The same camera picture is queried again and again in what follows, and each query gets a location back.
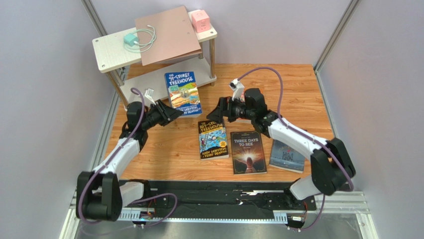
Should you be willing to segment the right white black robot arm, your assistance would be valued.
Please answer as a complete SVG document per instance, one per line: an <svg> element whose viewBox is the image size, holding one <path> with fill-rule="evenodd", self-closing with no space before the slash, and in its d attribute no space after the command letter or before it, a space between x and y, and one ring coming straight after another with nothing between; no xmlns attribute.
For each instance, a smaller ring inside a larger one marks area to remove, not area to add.
<svg viewBox="0 0 424 239"><path fill-rule="evenodd" d="M297 203L309 196L331 196L341 189L354 190L352 178L356 171L342 140L327 140L289 123L268 109L258 88L246 90L244 97L244 102L235 97L221 97L207 119L218 123L224 118L229 122L249 120L258 133L286 144L310 161L310 176L294 181L284 190L287 200Z"/></svg>

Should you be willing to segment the blue-grey 1984 book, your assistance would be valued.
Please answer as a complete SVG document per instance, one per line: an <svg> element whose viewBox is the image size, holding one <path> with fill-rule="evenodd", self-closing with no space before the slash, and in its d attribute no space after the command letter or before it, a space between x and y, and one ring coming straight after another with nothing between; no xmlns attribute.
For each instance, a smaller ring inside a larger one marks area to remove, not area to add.
<svg viewBox="0 0 424 239"><path fill-rule="evenodd" d="M269 165L291 172L303 173L305 157L288 145L278 140L273 140Z"/></svg>

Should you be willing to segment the black three days book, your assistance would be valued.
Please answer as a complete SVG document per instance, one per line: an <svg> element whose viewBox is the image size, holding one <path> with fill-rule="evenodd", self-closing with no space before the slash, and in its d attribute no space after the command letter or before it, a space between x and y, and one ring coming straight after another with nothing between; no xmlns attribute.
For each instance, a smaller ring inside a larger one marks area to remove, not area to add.
<svg viewBox="0 0 424 239"><path fill-rule="evenodd" d="M230 133L234 175L267 173L260 133L238 131Z"/></svg>

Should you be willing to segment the blue 91-storey treehouse book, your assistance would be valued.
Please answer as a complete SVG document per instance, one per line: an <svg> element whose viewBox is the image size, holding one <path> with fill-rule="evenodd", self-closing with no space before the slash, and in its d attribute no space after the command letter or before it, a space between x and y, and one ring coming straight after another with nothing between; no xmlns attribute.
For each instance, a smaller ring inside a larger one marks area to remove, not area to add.
<svg viewBox="0 0 424 239"><path fill-rule="evenodd" d="M182 111L181 118L197 118L203 113L193 71L164 74L170 106Z"/></svg>

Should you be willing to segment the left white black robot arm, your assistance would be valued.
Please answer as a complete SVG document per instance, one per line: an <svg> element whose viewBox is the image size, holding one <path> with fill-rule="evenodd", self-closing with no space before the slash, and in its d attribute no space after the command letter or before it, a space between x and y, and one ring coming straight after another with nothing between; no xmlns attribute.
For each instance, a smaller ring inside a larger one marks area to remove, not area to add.
<svg viewBox="0 0 424 239"><path fill-rule="evenodd" d="M77 178L77 218L88 224L114 222L124 207L142 199L150 190L148 181L135 179L120 184L120 176L145 146L149 129L166 126L182 115L181 110L161 100L149 107L142 102L130 103L127 121L112 153L95 169L83 171Z"/></svg>

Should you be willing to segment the black 169-storey treehouse book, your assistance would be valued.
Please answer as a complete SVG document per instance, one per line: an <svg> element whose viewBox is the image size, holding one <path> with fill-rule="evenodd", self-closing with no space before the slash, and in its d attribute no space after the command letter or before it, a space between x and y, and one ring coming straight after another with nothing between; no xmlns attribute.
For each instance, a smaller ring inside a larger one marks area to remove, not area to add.
<svg viewBox="0 0 424 239"><path fill-rule="evenodd" d="M226 127L212 120L198 122L200 160L229 158Z"/></svg>

